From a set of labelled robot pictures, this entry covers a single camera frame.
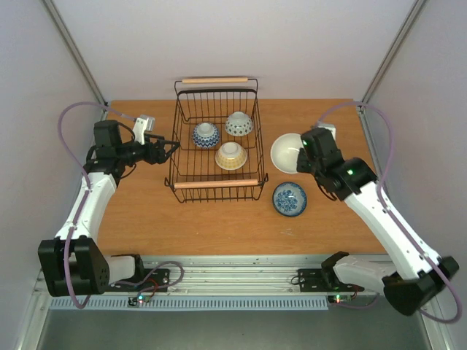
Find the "red patterned bowl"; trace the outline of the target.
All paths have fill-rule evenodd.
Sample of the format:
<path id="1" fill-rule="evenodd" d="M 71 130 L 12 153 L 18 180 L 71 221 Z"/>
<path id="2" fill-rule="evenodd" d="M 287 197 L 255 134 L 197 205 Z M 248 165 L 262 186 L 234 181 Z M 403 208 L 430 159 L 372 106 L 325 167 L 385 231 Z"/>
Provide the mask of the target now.
<path id="1" fill-rule="evenodd" d="M 220 132 L 215 124 L 202 122 L 192 132 L 193 143 L 202 149 L 215 147 L 220 141 Z"/>

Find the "teal yellow sun bowl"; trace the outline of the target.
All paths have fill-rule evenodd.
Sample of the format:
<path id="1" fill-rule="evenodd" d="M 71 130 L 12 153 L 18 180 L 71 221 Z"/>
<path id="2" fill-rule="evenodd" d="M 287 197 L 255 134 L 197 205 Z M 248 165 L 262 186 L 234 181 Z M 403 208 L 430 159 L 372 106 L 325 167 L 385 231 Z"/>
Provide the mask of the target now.
<path id="1" fill-rule="evenodd" d="M 240 169 L 247 161 L 247 151 L 240 144 L 229 141 L 222 144 L 215 155 L 216 164 L 227 171 Z"/>

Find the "white bowl with brown diamonds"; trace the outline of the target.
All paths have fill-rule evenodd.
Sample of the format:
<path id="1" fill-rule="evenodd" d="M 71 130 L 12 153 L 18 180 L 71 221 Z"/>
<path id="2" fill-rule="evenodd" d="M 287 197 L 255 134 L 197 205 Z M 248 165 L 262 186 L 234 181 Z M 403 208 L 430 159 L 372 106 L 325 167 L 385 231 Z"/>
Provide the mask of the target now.
<path id="1" fill-rule="evenodd" d="M 234 137 L 246 136 L 252 131 L 252 119 L 244 112 L 230 114 L 225 122 L 225 132 Z"/>

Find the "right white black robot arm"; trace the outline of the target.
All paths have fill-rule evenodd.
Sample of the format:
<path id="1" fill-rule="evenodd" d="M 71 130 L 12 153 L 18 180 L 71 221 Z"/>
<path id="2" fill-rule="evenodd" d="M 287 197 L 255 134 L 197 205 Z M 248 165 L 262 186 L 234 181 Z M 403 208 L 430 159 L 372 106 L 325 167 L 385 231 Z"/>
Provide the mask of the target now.
<path id="1" fill-rule="evenodd" d="M 313 128 L 300 139 L 297 165 L 314 177 L 322 192 L 346 203 L 366 223 L 395 266 L 385 275 L 379 268 L 345 255 L 323 269 L 325 286 L 338 289 L 354 283 L 381 292 L 404 316 L 419 311 L 444 288 L 452 288 L 450 281 L 459 270 L 458 262 L 423 243 L 391 205 L 382 183 L 364 160 L 345 160 L 326 128 Z"/>

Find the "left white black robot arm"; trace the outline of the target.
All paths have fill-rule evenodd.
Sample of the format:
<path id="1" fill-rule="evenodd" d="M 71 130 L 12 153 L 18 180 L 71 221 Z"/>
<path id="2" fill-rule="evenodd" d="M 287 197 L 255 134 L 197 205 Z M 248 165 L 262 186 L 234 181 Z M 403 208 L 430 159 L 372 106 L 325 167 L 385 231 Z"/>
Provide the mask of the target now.
<path id="1" fill-rule="evenodd" d="M 94 125 L 95 144 L 84 165 L 80 192 L 55 237 L 39 244 L 38 256 L 48 292 L 53 297 L 100 295 L 110 284 L 141 289 L 147 281 L 141 257 L 121 254 L 106 257 L 98 248 L 97 235 L 104 212 L 121 179 L 139 162 L 163 164 L 180 147 L 177 141 L 148 134 L 153 120 L 140 117 L 130 130 L 130 141 L 120 134 L 117 120 Z"/>

